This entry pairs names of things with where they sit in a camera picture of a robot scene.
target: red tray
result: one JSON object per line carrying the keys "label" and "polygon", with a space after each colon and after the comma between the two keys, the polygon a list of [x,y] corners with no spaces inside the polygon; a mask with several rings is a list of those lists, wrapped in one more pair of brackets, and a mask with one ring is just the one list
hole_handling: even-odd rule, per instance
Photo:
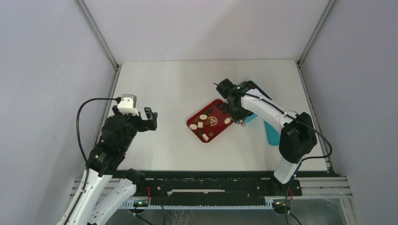
{"label": "red tray", "polygon": [[[201,119],[201,115],[206,115],[205,120]],[[199,128],[198,123],[203,123],[203,128]],[[224,102],[221,99],[216,99],[208,106],[204,107],[197,114],[187,120],[188,128],[203,142],[211,142],[223,130],[233,124],[231,115],[224,109]],[[203,134],[206,134],[208,140],[206,141]]]}

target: logo on tray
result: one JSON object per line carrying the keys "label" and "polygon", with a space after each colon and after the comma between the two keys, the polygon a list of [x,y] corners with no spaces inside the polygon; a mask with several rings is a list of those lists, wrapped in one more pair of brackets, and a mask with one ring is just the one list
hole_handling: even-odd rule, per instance
{"label": "logo on tray", "polygon": [[217,118],[214,117],[214,116],[210,116],[208,119],[210,120],[210,125],[211,126],[215,126],[217,124],[217,122],[218,122]]}

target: gray floor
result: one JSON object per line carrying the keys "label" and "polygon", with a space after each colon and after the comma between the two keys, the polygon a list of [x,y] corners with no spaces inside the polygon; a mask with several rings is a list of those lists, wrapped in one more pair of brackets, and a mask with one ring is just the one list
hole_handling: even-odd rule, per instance
{"label": "gray floor", "polygon": [[[303,225],[345,225],[338,200],[294,200],[291,212]],[[154,225],[163,223],[161,210],[147,210],[141,216]],[[289,218],[290,225],[298,225]],[[145,225],[128,210],[118,210],[107,225]],[[271,210],[166,210],[167,225],[284,225],[284,215]]]}

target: white wall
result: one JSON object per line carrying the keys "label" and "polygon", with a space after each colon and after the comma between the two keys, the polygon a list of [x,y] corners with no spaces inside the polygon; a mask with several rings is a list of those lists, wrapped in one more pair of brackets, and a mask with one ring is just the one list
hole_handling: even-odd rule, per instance
{"label": "white wall", "polygon": [[[72,0],[0,1],[0,223],[54,224],[84,163],[78,107],[113,69]],[[88,151],[103,103],[83,110]]]}
{"label": "white wall", "polygon": [[86,0],[118,63],[296,59],[328,0]]}
{"label": "white wall", "polygon": [[363,223],[396,224],[398,1],[339,1],[304,75]]}

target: robotic arm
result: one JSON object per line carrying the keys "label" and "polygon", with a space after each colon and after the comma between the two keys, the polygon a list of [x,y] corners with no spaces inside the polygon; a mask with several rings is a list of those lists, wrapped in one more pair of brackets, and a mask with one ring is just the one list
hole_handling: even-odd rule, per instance
{"label": "robotic arm", "polygon": [[137,97],[122,95],[106,119],[101,137],[91,150],[82,182],[57,225],[104,225],[119,206],[134,195],[137,185],[145,181],[139,171],[130,169],[117,187],[94,209],[97,200],[124,160],[127,149],[137,132],[156,130],[158,114],[144,108],[148,120],[143,120],[135,108]]}
{"label": "robotic arm", "polygon": [[217,85],[217,91],[226,99],[228,111],[235,122],[244,121],[255,113],[279,132],[282,159],[274,171],[274,177],[282,185],[288,183],[299,169],[303,156],[317,144],[315,132],[309,128],[313,128],[310,115],[305,112],[298,115],[278,106],[251,81],[234,85],[225,79]]}

